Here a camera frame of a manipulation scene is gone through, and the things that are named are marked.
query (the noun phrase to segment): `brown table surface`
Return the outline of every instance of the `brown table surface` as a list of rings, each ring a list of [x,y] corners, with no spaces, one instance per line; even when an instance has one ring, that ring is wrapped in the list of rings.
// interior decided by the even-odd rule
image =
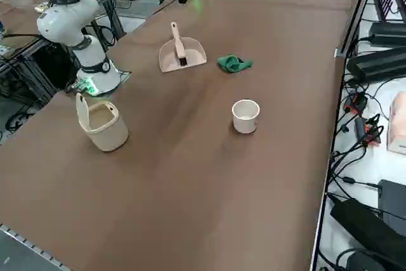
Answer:
[[[308,270],[350,0],[194,0],[109,51],[131,133],[100,152],[58,93],[0,148],[0,221],[74,270]],[[162,74],[177,21],[209,62]],[[219,56],[254,65],[226,74]],[[261,105],[238,135],[231,107]]]

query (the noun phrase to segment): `white paper cup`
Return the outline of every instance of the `white paper cup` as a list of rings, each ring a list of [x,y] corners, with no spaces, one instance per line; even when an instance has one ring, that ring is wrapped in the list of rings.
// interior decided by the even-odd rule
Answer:
[[[252,100],[239,100],[233,105],[234,128],[239,133],[253,133],[257,126],[259,105]]]

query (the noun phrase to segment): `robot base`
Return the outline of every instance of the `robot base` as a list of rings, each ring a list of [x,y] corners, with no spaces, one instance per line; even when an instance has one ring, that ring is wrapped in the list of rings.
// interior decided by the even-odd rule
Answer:
[[[79,70],[77,82],[84,84],[86,92],[91,96],[98,96],[116,89],[121,83],[120,72],[110,60],[110,70],[107,73],[89,74]]]

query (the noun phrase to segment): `floor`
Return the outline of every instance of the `floor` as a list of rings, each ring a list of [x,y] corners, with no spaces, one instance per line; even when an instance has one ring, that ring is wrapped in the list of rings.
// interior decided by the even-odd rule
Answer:
[[[117,13],[120,16],[122,27],[126,33],[130,33],[141,26],[146,17],[150,16],[159,7],[159,0],[136,0],[136,1],[117,1]],[[99,25],[109,27],[110,21],[107,17],[101,17],[97,20]],[[0,146],[9,139],[13,133],[6,130],[7,120],[17,112],[21,111],[25,105],[0,96]],[[37,108],[31,107],[28,113],[35,113]]]

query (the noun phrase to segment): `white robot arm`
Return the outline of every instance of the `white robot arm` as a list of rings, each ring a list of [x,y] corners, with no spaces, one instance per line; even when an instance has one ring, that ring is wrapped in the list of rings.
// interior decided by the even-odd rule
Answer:
[[[89,84],[91,95],[100,95],[120,84],[120,75],[94,36],[84,35],[99,8],[97,0],[50,0],[50,7],[37,19],[39,32],[54,43],[68,46],[81,69],[79,79]]]

